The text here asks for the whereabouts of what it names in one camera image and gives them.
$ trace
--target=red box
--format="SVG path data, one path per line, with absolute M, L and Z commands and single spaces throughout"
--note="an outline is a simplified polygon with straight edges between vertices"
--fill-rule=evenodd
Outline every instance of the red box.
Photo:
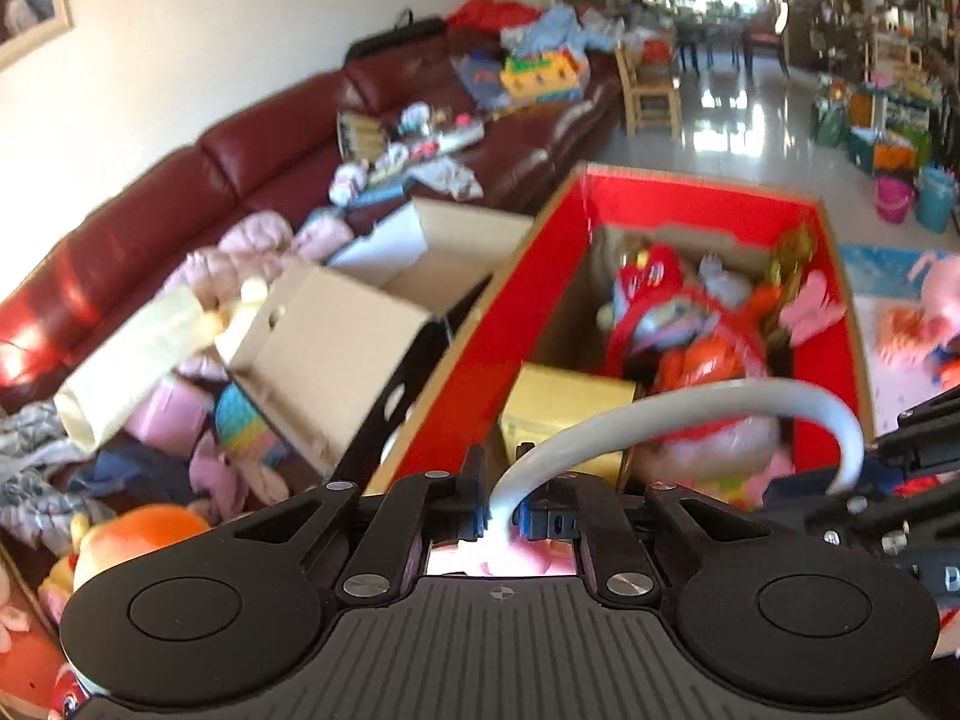
M 486 440 L 520 365 L 565 291 L 601 225 L 664 225 L 726 232 L 769 250 L 785 231 L 807 223 L 818 239 L 811 267 L 827 276 L 830 297 L 850 306 L 850 291 L 818 201 L 670 173 L 586 165 L 573 173 L 536 219 L 512 264 L 503 266 L 434 371 L 394 451 L 368 493 L 390 480 L 433 469 L 459 470 L 470 445 Z M 853 312 L 794 351 L 793 376 L 829 389 L 872 437 L 872 408 Z M 839 449 L 822 428 L 798 421 L 798 470 L 830 466 Z

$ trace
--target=open cardboard box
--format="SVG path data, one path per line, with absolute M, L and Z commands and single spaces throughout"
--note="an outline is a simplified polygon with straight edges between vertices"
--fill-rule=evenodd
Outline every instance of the open cardboard box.
M 471 445 L 484 445 L 498 432 L 525 361 L 597 370 L 603 343 L 594 317 L 610 299 L 611 252 L 622 236 L 669 242 L 693 257 L 716 251 L 732 269 L 760 275 L 779 237 L 800 223 L 817 239 L 811 267 L 824 271 L 831 298 L 850 305 L 832 230 L 817 201 L 692 176 L 594 165 L 576 170 L 538 216 L 510 268 L 474 306 L 367 492 L 382 493 L 398 476 L 458 471 Z M 794 349 L 789 371 L 776 372 L 832 391 L 872 437 L 853 312 Z M 805 422 L 793 426 L 790 445 L 798 470 L 830 466 L 839 457 L 833 438 Z
M 366 485 L 470 305 L 529 218 L 413 200 L 329 268 L 277 279 L 230 372 L 323 478 Z

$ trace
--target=beige box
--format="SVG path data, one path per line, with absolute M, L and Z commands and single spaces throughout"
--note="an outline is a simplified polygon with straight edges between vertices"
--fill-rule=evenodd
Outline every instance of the beige box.
M 500 417 L 508 462 L 517 459 L 523 442 L 544 442 L 585 419 L 632 403 L 635 389 L 633 382 L 621 379 L 525 362 Z M 623 452 L 608 452 L 576 470 L 616 485 L 623 461 Z
M 453 333 L 531 220 L 414 200 L 328 268 L 290 269 L 230 375 L 323 478 L 366 485 Z

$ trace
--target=pink jacket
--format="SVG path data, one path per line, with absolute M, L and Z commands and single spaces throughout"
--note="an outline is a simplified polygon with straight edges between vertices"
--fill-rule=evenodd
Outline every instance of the pink jacket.
M 323 262 L 353 240 L 342 218 L 322 215 L 294 235 L 275 211 L 260 211 L 234 224 L 214 247 L 199 248 L 173 271 L 160 293 L 189 287 L 207 310 L 240 298 L 240 286 L 253 276 L 268 284 L 296 262 Z M 184 376 L 226 380 L 223 365 L 210 354 L 191 358 L 178 368 Z

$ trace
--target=wooden chair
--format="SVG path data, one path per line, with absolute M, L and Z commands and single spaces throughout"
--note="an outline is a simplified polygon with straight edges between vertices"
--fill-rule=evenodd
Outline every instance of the wooden chair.
M 680 84 L 670 68 L 644 70 L 622 43 L 616 47 L 616 66 L 623 85 L 623 106 L 626 110 L 627 134 L 635 135 L 637 127 L 669 124 L 670 134 L 680 135 Z M 644 106 L 644 99 L 666 98 L 666 109 Z

